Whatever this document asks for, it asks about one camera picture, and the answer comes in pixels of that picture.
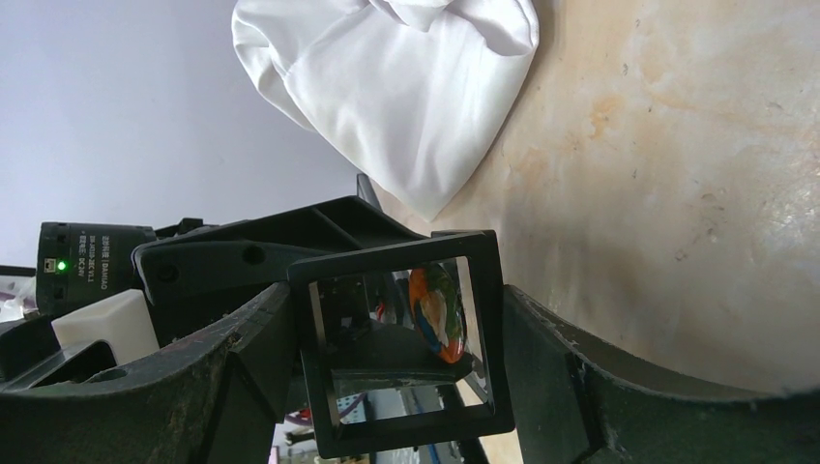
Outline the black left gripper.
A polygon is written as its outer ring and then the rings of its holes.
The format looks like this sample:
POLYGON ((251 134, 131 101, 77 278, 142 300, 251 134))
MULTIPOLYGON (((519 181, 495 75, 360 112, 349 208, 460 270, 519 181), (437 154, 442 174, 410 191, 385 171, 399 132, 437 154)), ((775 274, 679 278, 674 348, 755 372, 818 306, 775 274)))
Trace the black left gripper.
POLYGON ((59 317, 126 290, 143 290, 158 343, 166 346, 285 281, 299 260, 422 237, 357 196, 204 225, 192 217, 159 229, 42 223, 36 270, 40 313, 59 317))

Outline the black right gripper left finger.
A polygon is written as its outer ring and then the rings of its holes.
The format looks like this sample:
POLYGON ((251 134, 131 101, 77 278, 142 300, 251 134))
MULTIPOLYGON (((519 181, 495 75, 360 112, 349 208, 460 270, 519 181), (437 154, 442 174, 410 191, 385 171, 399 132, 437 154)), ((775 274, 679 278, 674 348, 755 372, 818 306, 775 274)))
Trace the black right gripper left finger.
POLYGON ((276 283, 146 357, 104 341, 62 349, 43 318, 1 329, 5 463, 264 463, 297 358, 276 283))

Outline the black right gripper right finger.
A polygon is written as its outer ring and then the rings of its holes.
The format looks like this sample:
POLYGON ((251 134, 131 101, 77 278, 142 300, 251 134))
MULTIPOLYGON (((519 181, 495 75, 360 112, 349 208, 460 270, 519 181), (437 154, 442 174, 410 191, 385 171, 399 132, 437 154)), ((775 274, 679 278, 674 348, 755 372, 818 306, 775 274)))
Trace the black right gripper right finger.
POLYGON ((528 463, 815 463, 819 391, 762 393, 640 359, 523 291, 504 292, 504 354, 528 463))

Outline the black square frame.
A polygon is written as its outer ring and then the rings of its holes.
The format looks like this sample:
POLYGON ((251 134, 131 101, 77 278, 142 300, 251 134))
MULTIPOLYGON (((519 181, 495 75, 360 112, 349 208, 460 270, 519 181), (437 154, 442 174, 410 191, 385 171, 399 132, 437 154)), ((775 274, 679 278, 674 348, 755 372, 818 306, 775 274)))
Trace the black square frame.
POLYGON ((287 273, 308 404, 319 453, 342 457, 473 439, 513 430, 503 354, 503 279, 492 231, 438 233, 403 244, 309 258, 287 273), (466 352, 433 354, 411 316, 410 271, 441 263, 460 285, 466 352), (338 400, 354 392, 418 387, 476 391, 475 405, 407 404, 375 420, 345 420, 338 400))

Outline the white shirt garment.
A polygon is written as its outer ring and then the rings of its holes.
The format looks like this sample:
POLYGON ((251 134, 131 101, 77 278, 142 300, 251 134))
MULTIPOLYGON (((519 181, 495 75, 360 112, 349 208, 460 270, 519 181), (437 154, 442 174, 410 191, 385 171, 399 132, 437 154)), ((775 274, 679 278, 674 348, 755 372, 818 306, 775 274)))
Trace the white shirt garment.
POLYGON ((240 1, 261 97, 434 219, 502 128, 540 41, 529 1, 240 1))

